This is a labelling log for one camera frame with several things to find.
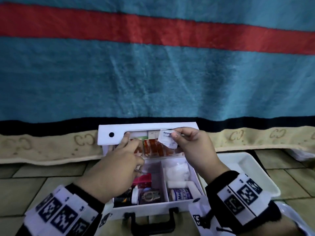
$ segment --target alcohol prep pad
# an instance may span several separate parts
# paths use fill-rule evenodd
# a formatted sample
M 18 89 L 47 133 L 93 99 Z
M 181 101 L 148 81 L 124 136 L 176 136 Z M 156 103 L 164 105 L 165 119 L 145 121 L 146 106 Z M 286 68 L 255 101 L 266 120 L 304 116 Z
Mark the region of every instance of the alcohol prep pad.
M 162 143 L 164 146 L 170 149 L 176 149 L 177 143 L 171 137 L 171 133 L 175 132 L 174 130 L 161 129 L 158 136 L 158 142 Z

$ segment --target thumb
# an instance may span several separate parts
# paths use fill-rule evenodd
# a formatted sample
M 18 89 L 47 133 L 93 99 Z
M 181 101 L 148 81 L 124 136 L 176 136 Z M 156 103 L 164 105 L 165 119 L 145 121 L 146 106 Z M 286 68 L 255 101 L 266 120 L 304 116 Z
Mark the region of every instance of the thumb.
M 182 148 L 184 148 L 184 146 L 188 143 L 188 141 L 177 132 L 172 132 L 171 137 Z

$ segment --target beige blanket border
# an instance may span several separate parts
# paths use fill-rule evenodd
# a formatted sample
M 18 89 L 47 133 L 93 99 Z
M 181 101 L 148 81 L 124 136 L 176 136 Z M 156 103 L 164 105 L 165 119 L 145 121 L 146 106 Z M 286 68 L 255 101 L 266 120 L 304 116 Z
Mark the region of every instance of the beige blanket border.
M 315 127 L 285 127 L 257 130 L 225 129 L 209 133 L 215 150 L 233 151 L 265 148 L 295 148 L 315 153 Z M 97 130 L 62 136 L 33 137 L 0 135 L 0 164 L 31 163 L 58 165 L 100 159 Z

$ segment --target fabric backdrop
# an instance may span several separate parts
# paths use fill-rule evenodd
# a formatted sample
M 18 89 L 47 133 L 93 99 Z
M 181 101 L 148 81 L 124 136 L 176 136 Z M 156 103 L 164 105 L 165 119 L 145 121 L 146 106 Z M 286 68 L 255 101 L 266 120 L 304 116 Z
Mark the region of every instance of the fabric backdrop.
M 314 8 L 0 0 L 0 163 L 99 158 L 99 124 L 166 121 L 218 151 L 315 152 Z

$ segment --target tiled floor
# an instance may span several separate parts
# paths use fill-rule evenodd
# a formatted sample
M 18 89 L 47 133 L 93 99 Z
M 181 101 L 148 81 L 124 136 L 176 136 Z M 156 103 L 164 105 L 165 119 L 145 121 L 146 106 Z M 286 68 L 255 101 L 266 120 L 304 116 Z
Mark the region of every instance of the tiled floor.
M 315 171 L 280 150 L 257 150 L 268 174 L 281 190 L 276 200 L 285 201 L 315 229 Z M 89 170 L 96 161 L 40 167 L 27 164 L 0 165 L 0 235 L 15 235 L 25 211 L 60 184 L 67 185 Z M 146 224 L 167 221 L 168 216 L 137 218 Z M 199 235 L 189 213 L 175 214 L 176 229 L 170 235 Z M 101 235 L 131 235 L 130 222 L 108 221 Z

